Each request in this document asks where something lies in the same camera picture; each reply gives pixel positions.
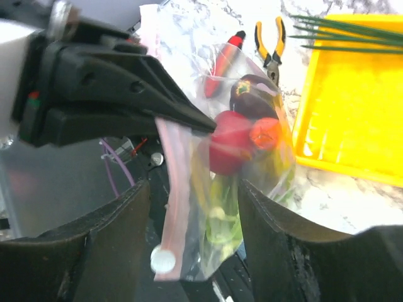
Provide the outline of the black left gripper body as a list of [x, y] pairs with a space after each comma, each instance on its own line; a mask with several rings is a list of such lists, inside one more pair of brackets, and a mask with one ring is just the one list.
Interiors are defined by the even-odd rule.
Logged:
[[145, 135], [147, 90], [136, 69], [147, 50], [129, 33], [89, 20], [51, 40], [32, 30], [11, 46], [11, 122], [35, 147]]

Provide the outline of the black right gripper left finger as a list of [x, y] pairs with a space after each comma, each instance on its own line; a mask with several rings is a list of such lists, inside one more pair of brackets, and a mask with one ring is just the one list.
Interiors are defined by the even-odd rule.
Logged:
[[1, 301], [133, 301], [150, 187], [38, 237], [1, 242]]

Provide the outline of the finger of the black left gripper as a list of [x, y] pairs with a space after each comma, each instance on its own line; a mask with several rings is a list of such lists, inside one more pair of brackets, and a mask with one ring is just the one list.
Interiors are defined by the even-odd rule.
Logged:
[[47, 140], [57, 146], [153, 135], [155, 118], [202, 133], [216, 127], [139, 47], [53, 43], [47, 47], [47, 72]]

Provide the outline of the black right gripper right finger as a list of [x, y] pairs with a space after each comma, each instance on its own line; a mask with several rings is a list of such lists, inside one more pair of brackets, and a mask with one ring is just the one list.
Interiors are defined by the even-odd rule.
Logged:
[[310, 221], [250, 182], [239, 213], [256, 301], [401, 301], [402, 227], [356, 235]]

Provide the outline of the green celery stalk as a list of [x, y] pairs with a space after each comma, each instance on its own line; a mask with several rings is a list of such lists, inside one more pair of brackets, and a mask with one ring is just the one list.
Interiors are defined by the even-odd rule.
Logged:
[[226, 257], [242, 243], [237, 189], [237, 176], [218, 174], [212, 179], [210, 187], [205, 235], [207, 242]]

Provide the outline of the clear pink-dotted zip bag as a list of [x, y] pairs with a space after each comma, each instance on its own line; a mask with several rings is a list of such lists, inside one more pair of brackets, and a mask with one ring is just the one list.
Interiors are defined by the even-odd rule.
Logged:
[[197, 27], [184, 45], [184, 15], [140, 8], [140, 39], [217, 127], [202, 134], [158, 120], [170, 192], [161, 243], [150, 266], [156, 281], [204, 281], [242, 243], [239, 182], [274, 201], [288, 199], [295, 156], [276, 81], [243, 51], [243, 31], [216, 40]]

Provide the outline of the red tomato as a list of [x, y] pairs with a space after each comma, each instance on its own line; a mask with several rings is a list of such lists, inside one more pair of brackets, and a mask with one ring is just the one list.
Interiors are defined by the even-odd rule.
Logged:
[[253, 143], [249, 138], [252, 123], [240, 113], [223, 111], [216, 116], [217, 127], [210, 136], [210, 170], [230, 176], [241, 170], [253, 157]]

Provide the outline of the orange carrot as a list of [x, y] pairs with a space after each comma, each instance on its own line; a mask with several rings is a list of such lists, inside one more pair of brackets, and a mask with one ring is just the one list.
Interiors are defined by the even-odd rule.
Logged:
[[252, 143], [261, 150], [274, 149], [282, 136], [279, 120], [275, 118], [261, 118], [257, 120], [249, 132]]

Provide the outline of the dark purple round fruit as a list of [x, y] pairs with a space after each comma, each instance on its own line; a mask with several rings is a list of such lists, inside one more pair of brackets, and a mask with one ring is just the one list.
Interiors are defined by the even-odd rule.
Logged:
[[250, 120], [278, 119], [274, 100], [278, 87], [267, 77], [246, 74], [230, 90], [229, 108]]

